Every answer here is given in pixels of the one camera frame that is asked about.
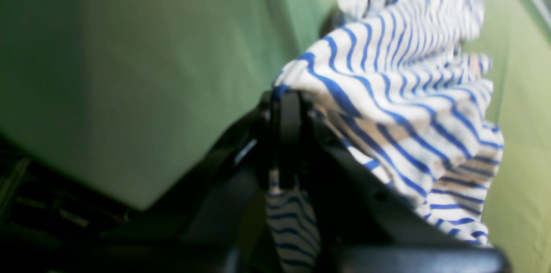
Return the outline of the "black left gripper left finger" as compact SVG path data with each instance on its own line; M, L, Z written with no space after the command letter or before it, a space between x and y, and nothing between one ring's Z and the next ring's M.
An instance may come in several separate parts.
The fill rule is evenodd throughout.
M252 112L223 134L187 175L199 195L181 229L181 272L255 273L239 245L240 226L250 203L269 187L279 165L284 97L267 92Z

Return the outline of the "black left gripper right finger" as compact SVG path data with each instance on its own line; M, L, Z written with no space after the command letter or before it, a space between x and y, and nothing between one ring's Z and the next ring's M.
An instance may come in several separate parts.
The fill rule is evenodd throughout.
M507 273L498 249L441 232L358 163L299 92L282 96L282 187L306 191L321 252L315 273Z

